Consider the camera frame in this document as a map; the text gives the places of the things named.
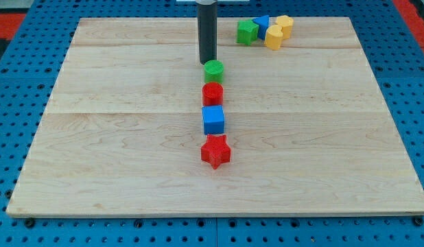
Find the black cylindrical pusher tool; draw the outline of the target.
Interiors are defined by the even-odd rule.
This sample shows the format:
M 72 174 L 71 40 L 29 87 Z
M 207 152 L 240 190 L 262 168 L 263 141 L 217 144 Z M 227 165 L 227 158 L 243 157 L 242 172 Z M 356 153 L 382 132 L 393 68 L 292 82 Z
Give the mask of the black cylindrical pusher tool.
M 217 58 L 217 1 L 197 0 L 198 44 L 201 64 Z

